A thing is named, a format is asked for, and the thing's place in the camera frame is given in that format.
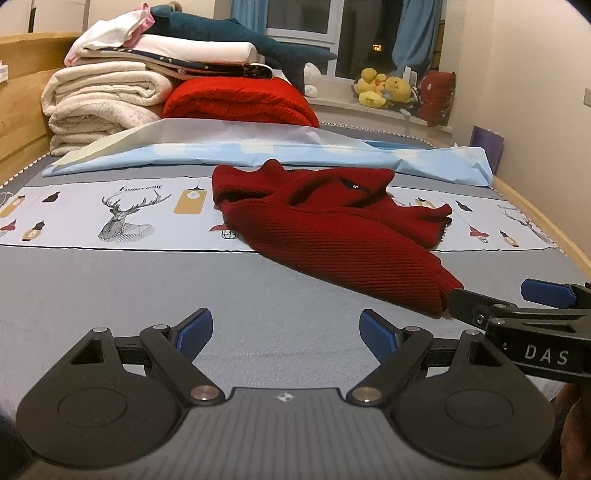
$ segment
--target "yellow duck plush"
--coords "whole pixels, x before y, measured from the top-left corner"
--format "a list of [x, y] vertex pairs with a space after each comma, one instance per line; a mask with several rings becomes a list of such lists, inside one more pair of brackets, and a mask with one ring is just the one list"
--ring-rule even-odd
[[359, 94], [359, 103], [370, 108], [380, 108], [386, 105], [386, 99], [373, 90]]
[[406, 80], [398, 77], [390, 77], [384, 83], [382, 92], [386, 100], [390, 102], [408, 103], [413, 96], [413, 90]]
[[361, 78], [353, 85], [353, 89], [359, 95], [359, 103], [371, 108], [408, 103], [413, 96], [413, 90], [406, 80], [388, 77], [372, 68], [362, 70]]

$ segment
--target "red sweater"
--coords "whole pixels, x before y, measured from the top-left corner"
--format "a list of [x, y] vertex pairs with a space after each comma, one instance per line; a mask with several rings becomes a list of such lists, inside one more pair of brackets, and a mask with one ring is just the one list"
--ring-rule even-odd
[[228, 227], [260, 254], [344, 287], [441, 315], [462, 284], [427, 248], [452, 209], [401, 207], [392, 170], [288, 170], [268, 160], [244, 172], [218, 166], [213, 200]]

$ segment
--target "blue gripper pad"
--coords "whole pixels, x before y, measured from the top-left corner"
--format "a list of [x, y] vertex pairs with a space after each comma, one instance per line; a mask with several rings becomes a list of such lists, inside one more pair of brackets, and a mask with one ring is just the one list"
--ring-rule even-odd
[[208, 309], [199, 309], [171, 329], [173, 346], [191, 362], [213, 335], [213, 318]]
[[577, 303], [577, 296], [570, 285], [532, 278], [528, 278], [521, 284], [521, 296], [524, 300], [557, 309], [569, 309]]
[[388, 324], [387, 320], [373, 310], [364, 310], [359, 317], [359, 334], [374, 357], [382, 363], [396, 351], [397, 343], [394, 333], [378, 319]]

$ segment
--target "bed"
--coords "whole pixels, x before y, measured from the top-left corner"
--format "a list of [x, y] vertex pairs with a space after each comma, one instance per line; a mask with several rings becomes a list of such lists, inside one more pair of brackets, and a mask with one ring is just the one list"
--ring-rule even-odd
[[[0, 200], [3, 193], [17, 194], [25, 186], [42, 189], [49, 198], [54, 190], [83, 183], [208, 179], [213, 166], [41, 175], [55, 159], [44, 155], [48, 130], [38, 99], [74, 38], [30, 34], [0, 39], [0, 58], [9, 65], [11, 78], [0, 85]], [[346, 125], [323, 128], [354, 138], [433, 148], [420, 140]], [[496, 191], [402, 174], [391, 186], [462, 196], [458, 199], [497, 201], [502, 194], [556, 243], [519, 251], [436, 252], [469, 290], [525, 306], [519, 294], [525, 278], [580, 284], [589, 278], [591, 264], [580, 250], [498, 179]], [[346, 392], [377, 365], [359, 338], [363, 309], [374, 309], [397, 326], [420, 326], [442, 338], [458, 338], [466, 328], [449, 316], [434, 319], [253, 252], [0, 245], [0, 265], [0, 410], [10, 416], [49, 367], [97, 326], [131, 336], [150, 325], [174, 325], [198, 308], [208, 308], [214, 334], [196, 362], [226, 394], [236, 386], [338, 387]], [[548, 398], [560, 387], [532, 380]]]

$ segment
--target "wooden bed frame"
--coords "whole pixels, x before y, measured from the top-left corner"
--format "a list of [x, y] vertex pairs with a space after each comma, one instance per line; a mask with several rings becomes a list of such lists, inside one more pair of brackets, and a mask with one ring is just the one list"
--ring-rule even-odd
[[[41, 92], [63, 67], [77, 33], [30, 33], [0, 37], [0, 61], [9, 80], [0, 83], [0, 185], [49, 150], [51, 131], [41, 111]], [[438, 147], [448, 147], [435, 139]], [[546, 215], [495, 177], [493, 188], [526, 214], [591, 278], [591, 260]]]

